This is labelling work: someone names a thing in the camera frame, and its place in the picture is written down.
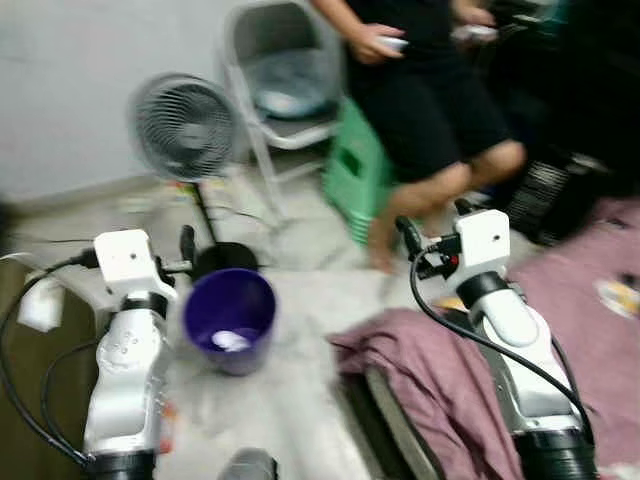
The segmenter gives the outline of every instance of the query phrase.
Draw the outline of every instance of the person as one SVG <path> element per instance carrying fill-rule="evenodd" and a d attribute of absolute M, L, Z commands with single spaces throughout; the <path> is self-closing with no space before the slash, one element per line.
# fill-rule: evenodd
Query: person
<path fill-rule="evenodd" d="M 469 190 L 524 164 L 500 112 L 451 39 L 454 21 L 492 26 L 472 0 L 312 0 L 349 45 L 349 94 L 379 136 L 401 182 L 369 228 L 374 267 L 391 272 L 394 222 L 425 221 Z M 401 37 L 401 51 L 379 36 Z"/>

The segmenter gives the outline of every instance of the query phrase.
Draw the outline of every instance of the pink cloth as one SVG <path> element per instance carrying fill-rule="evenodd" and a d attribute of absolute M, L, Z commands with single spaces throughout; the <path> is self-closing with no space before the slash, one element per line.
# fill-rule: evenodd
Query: pink cloth
<path fill-rule="evenodd" d="M 640 462 L 640 321 L 605 307 L 594 287 L 640 276 L 640 205 L 604 205 L 583 234 L 516 269 L 529 303 L 563 345 L 591 410 L 601 466 Z M 493 381 L 476 345 L 410 310 L 390 310 L 330 338 L 342 372 L 381 368 L 448 480 L 521 479 Z"/>

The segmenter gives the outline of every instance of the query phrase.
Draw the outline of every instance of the electric fan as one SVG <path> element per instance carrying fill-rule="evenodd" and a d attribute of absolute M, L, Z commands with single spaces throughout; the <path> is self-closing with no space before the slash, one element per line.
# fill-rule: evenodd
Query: electric fan
<path fill-rule="evenodd" d="M 132 133 L 145 162 L 159 175 L 191 185 L 213 246 L 195 255 L 193 229 L 183 227 L 181 248 L 193 263 L 192 278 L 223 268 L 258 270 L 254 253 L 219 242 L 199 182 L 221 174 L 233 160 L 235 112 L 214 84 L 186 74 L 160 75 L 133 98 Z"/>

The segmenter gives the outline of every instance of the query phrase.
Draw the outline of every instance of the purple bucket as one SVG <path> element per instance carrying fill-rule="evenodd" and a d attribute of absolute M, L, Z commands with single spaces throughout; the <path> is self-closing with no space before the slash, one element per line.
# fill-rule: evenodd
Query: purple bucket
<path fill-rule="evenodd" d="M 189 339 L 217 368 L 247 375 L 265 362 L 275 312 L 269 283 L 254 271 L 231 268 L 198 280 L 187 301 L 184 325 Z M 235 346 L 228 344 L 229 337 Z"/>

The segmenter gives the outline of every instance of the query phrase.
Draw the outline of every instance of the floor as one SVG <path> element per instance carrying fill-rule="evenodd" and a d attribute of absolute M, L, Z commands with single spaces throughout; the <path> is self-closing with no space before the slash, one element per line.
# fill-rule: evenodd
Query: floor
<path fill-rule="evenodd" d="M 279 164 L 309 155 L 315 154 L 288 155 Z M 206 196 L 218 207 L 212 214 L 221 239 L 250 246 L 276 292 L 272 352 L 265 368 L 249 377 L 214 374 L 184 338 L 176 309 L 178 318 L 168 327 L 175 349 L 169 396 L 180 414 L 174 453 L 160 459 L 157 478 L 215 478 L 233 453 L 247 446 L 268 449 L 283 478 L 371 478 L 375 473 L 332 393 L 335 374 L 324 337 L 384 308 L 414 308 L 408 263 L 399 253 L 394 275 L 368 268 L 365 249 L 351 240 L 342 217 L 324 201 L 319 173 L 284 186 L 285 222 L 271 213 L 254 167 L 239 167 L 233 178 L 209 182 Z M 139 227 L 150 235 L 156 253 L 170 261 L 179 259 L 180 228 L 187 223 L 196 229 L 197 243 L 205 246 L 204 224 L 190 198 L 159 183 L 147 191 L 29 218 L 18 225 L 14 241 L 17 249 L 49 263 L 75 254 L 88 245 L 84 240 L 100 232 Z M 50 242 L 65 239 L 77 242 Z M 515 233 L 512 249 L 514 262 L 536 251 Z M 92 281 L 99 285 L 99 279 Z M 440 279 L 421 288 L 428 298 L 446 292 Z M 184 279 L 179 290 L 184 302 L 189 290 Z"/>

